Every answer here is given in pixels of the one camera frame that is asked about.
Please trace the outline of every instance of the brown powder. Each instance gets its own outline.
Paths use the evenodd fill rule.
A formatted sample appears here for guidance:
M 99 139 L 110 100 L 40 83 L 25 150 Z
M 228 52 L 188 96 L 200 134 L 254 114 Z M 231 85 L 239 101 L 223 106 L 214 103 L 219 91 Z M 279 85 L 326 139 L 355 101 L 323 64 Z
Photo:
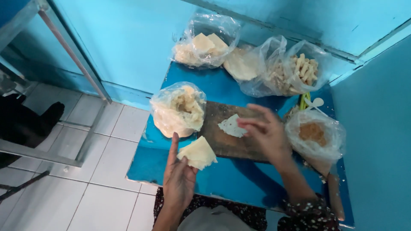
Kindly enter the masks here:
M 304 141 L 311 140 L 317 142 L 321 147 L 324 147 L 327 144 L 327 141 L 324 138 L 324 131 L 316 123 L 300 125 L 299 137 Z

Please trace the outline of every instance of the white plastic spoon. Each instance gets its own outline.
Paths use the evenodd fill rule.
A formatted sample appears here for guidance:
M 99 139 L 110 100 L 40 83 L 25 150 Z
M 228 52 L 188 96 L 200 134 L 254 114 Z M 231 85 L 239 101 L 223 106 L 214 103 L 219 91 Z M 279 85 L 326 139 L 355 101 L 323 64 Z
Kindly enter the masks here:
M 307 110 L 311 110 L 313 107 L 321 107 L 324 105 L 324 100 L 322 98 L 315 98 L 312 102 L 312 106 L 307 107 Z
M 324 105 L 324 100 L 321 98 L 315 98 L 313 102 L 309 101 L 307 98 L 304 98 L 304 101 L 307 103 L 308 108 L 306 110 L 310 110 L 311 108 L 315 108 L 317 109 L 319 112 L 321 112 L 323 115 L 327 116 L 327 114 L 325 114 L 323 111 L 321 111 L 320 109 L 318 109 L 319 106 Z

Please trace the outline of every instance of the plastic bag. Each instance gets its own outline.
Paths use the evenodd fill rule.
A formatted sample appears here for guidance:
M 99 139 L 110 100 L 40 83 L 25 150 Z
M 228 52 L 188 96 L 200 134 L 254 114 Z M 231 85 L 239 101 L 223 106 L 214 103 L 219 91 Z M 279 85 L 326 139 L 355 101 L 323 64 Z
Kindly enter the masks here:
M 285 132 L 303 155 L 335 163 L 345 154 L 345 129 L 318 111 L 299 111 L 285 124 Z
M 331 54 L 302 40 L 285 53 L 285 79 L 275 78 L 276 86 L 285 96 L 317 91 L 332 75 L 331 59 Z
M 240 40 L 241 25 L 229 16 L 194 14 L 183 38 L 173 47 L 172 61 L 190 68 L 216 68 Z
M 154 125 L 168 138 L 190 136 L 203 126 L 206 95 L 190 82 L 177 82 L 150 99 Z
M 248 96 L 281 95 L 274 85 L 269 84 L 268 79 L 270 67 L 283 57 L 286 45 L 287 40 L 279 35 L 269 38 L 256 48 L 236 48 L 227 56 L 224 68 Z

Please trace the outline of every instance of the hand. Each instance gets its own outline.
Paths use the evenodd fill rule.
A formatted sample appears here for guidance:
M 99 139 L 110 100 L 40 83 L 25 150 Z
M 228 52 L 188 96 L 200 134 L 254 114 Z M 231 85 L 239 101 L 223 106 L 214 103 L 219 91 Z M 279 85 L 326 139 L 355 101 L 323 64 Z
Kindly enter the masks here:
M 256 118 L 238 118 L 238 126 L 247 130 L 244 136 L 251 136 L 257 140 L 264 155 L 278 171 L 281 171 L 293 163 L 292 149 L 285 135 L 283 124 L 269 108 L 256 104 L 248 104 L 247 107 L 261 112 L 268 122 Z
M 174 132 L 164 171 L 164 207 L 182 214 L 193 199 L 198 169 L 188 166 L 186 157 L 176 162 L 177 150 L 178 134 Z

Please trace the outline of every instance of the tiled floor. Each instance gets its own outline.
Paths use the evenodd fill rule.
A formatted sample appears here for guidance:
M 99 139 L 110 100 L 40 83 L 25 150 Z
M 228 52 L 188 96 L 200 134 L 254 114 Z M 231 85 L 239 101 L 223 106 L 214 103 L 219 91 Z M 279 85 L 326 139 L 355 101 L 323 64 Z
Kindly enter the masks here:
M 98 98 L 38 84 L 24 105 L 43 113 L 64 103 L 62 119 L 91 125 Z M 149 112 L 118 103 L 102 115 L 81 168 L 21 158 L 0 169 L 0 184 L 17 186 L 47 169 L 47 176 L 0 204 L 0 231 L 149 231 L 157 187 L 126 180 Z M 88 131 L 56 125 L 37 149 L 74 158 Z M 268 230 L 282 215 L 268 212 Z

